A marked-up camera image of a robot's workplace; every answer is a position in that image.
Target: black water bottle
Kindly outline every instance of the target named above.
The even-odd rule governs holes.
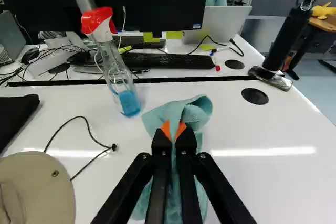
[[[311,17],[311,8],[315,1],[304,0],[300,3],[299,0],[296,0],[296,7],[289,12],[268,56],[262,64],[265,69],[277,71],[284,65],[287,54]]]

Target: cord end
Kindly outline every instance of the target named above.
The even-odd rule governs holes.
[[[118,145],[117,144],[112,144],[111,148],[115,152],[118,149]]]

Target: beige hat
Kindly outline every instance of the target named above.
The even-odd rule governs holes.
[[[0,159],[0,224],[73,224],[75,194],[63,165],[43,152]]]

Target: computer mouse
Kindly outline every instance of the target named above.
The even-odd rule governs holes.
[[[31,49],[29,49],[23,56],[22,56],[22,59],[21,59],[21,63],[25,64],[25,65],[28,65],[29,62],[32,60],[32,59],[35,59],[39,56],[40,54],[40,51],[38,50],[37,47],[33,47]]]

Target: white desk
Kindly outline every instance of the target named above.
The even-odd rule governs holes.
[[[145,100],[141,113],[202,93],[210,97],[214,113],[203,128],[202,150],[214,156],[258,224],[336,223],[336,127],[297,89],[282,92],[259,81],[136,86]],[[247,87],[262,90],[269,103],[245,101],[240,93]],[[90,223],[136,154],[150,152],[140,115],[128,119],[118,113],[106,85],[3,88],[0,95],[29,93],[40,96],[40,109],[4,156],[42,150],[56,129],[76,115],[87,117],[99,141],[120,146],[73,181],[76,223]],[[77,120],[59,132],[49,150],[73,175],[101,148],[90,139],[84,121]],[[206,223],[219,223],[211,205]]]
[[[241,57],[232,50],[225,50],[215,53],[215,61],[221,67],[221,71],[217,72],[215,68],[211,70],[181,70],[181,69],[151,69],[147,73],[138,74],[139,78],[182,78],[182,77],[236,77],[236,76],[247,76],[247,71],[254,65],[261,66],[264,57],[255,48],[253,48],[246,40],[241,38],[240,35],[236,35],[234,41],[242,49],[245,56]],[[196,45],[185,45],[181,40],[167,40],[166,51],[172,54],[186,54],[192,51]],[[136,49],[134,52],[152,52],[160,53],[156,49]],[[195,54],[209,55],[209,51],[203,51],[198,49]],[[238,60],[241,61],[245,67],[240,70],[231,69],[225,66],[227,60]],[[74,72],[72,68],[68,71],[68,77],[70,80],[97,80],[101,77],[101,74],[86,74]],[[14,77],[10,82],[20,82],[22,81],[19,76]],[[25,73],[25,80],[27,81],[48,81],[54,74],[44,73],[38,77],[32,77],[29,72]],[[65,72],[58,74],[53,80],[67,80]]]

